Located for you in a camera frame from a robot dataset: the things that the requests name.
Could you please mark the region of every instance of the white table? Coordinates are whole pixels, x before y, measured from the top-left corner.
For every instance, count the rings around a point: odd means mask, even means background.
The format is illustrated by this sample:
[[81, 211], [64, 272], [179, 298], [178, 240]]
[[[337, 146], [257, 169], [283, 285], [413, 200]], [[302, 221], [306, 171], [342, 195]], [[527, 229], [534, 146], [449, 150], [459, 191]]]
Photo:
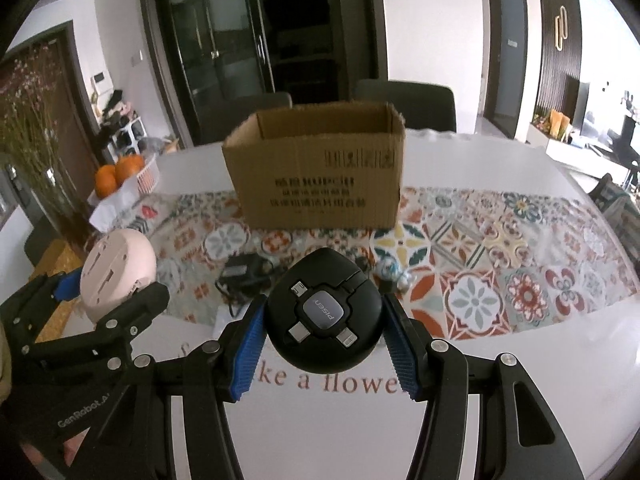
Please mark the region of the white table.
[[[159, 191], [187, 193], [231, 189], [219, 144], [161, 157]], [[548, 194], [587, 201], [580, 187], [542, 150], [480, 136], [409, 134], [405, 186], [462, 187]], [[523, 333], [456, 343], [466, 354], [493, 359], [512, 352], [545, 396], [571, 443], [586, 478], [600, 478], [615, 464], [640, 425], [640, 308], [636, 297], [577, 320]], [[193, 333], [190, 346], [207, 338], [203, 327], [187, 328], [159, 318], [136, 340], [135, 353], [157, 359], [179, 354], [173, 330]], [[244, 477], [325, 480], [405, 478], [414, 453], [424, 405], [385, 387], [395, 376], [386, 349], [340, 374], [338, 387], [355, 378], [352, 394], [323, 391], [324, 377], [311, 376], [309, 389], [299, 370], [269, 343], [260, 361], [271, 368], [270, 384], [256, 372], [251, 391], [227, 407], [228, 421]], [[275, 375], [280, 374], [276, 384]], [[381, 389], [364, 392], [362, 378], [382, 378]], [[478, 398], [470, 398], [462, 479], [474, 474]], [[184, 444], [175, 439], [178, 478], [188, 478]]]

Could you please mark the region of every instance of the doorway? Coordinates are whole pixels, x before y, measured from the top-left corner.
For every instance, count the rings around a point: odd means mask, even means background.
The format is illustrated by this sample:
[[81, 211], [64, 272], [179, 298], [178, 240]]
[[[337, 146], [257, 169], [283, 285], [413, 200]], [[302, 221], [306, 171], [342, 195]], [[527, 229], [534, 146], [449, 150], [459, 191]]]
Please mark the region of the doorway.
[[527, 0], [489, 0], [490, 53], [484, 116], [513, 139], [527, 65]]

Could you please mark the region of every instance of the dining table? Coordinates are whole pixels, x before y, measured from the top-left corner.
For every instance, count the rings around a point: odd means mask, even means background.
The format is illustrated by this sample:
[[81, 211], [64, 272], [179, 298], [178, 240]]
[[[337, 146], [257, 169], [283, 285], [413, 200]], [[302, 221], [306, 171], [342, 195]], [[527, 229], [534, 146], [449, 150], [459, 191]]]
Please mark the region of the dining table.
[[[151, 240], [172, 296], [132, 342], [134, 356], [175, 358], [220, 334], [232, 318], [214, 282], [231, 253], [290, 264], [329, 246], [398, 260], [414, 277], [402, 304], [433, 336], [468, 355], [515, 355], [585, 478], [602, 478], [638, 430], [640, 282], [604, 217], [544, 150], [408, 130], [398, 224], [386, 230], [250, 229], [221, 143], [158, 167], [158, 188], [119, 224]], [[74, 313], [65, 333], [85, 330]], [[172, 407], [177, 478], [187, 479], [179, 397]], [[267, 339], [251, 389], [226, 414], [248, 480], [386, 480], [406, 477], [425, 408], [402, 392], [383, 342], [350, 370], [316, 375]], [[479, 409], [470, 396], [461, 479], [474, 477]]]

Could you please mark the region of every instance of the white basket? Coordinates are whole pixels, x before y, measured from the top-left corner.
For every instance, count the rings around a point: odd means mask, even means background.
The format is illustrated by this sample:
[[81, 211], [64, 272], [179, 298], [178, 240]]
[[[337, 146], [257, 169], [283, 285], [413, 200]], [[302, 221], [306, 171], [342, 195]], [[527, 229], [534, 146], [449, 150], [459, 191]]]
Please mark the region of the white basket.
[[95, 209], [89, 222], [100, 232], [110, 231], [118, 215], [133, 207], [140, 197], [151, 193], [159, 181], [160, 171], [156, 156], [153, 155], [146, 166], [136, 175], [136, 182], [131, 177], [122, 184], [119, 190], [103, 200], [98, 199], [95, 190], [91, 193], [87, 202], [95, 204]]
[[160, 170], [158, 170], [158, 162], [156, 155], [151, 156], [151, 160], [146, 164], [142, 171], [138, 173], [138, 189], [140, 196], [151, 193], [160, 181]]

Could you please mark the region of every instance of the wall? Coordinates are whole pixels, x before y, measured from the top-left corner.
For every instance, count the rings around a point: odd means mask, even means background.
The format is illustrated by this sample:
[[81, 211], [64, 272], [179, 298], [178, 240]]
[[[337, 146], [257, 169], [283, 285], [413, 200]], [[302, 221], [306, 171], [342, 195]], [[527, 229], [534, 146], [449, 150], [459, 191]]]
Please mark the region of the wall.
[[586, 109], [594, 115], [599, 130], [611, 128], [620, 133], [623, 118], [620, 99], [624, 91], [634, 95], [636, 106], [640, 102], [640, 44], [620, 14], [600, 0], [580, 0], [580, 13], [583, 37], [580, 81], [590, 84]]
[[472, 132], [482, 72], [482, 0], [384, 4], [388, 78], [450, 87], [458, 131]]
[[[536, 106], [536, 96], [538, 95], [538, 80], [540, 78], [540, 56], [542, 51], [542, 15], [540, 10], [540, 0], [527, 0], [527, 66], [524, 78], [524, 92], [522, 93], [522, 104], [520, 107], [520, 118], [516, 128], [515, 138], [524, 142], [527, 139], [529, 123], [533, 118], [533, 111]], [[489, 13], [489, 0], [482, 0], [482, 22], [484, 30], [484, 40], [482, 49], [482, 88], [479, 110], [484, 110], [484, 100], [486, 97], [486, 83], [489, 72], [489, 52], [491, 38], [491, 23]]]
[[78, 61], [87, 95], [93, 93], [91, 76], [105, 69], [105, 58], [100, 43], [94, 0], [58, 0], [33, 9], [15, 35], [9, 48], [28, 40], [51, 27], [72, 20]]
[[33, 266], [24, 254], [24, 243], [32, 230], [20, 206], [0, 230], [0, 304], [23, 286], [33, 272]]
[[[133, 104], [148, 135], [169, 135], [171, 126], [156, 87], [144, 38], [140, 0], [95, 0], [95, 15], [114, 88], [122, 89], [124, 99]], [[132, 66], [132, 57], [140, 50], [143, 60]]]

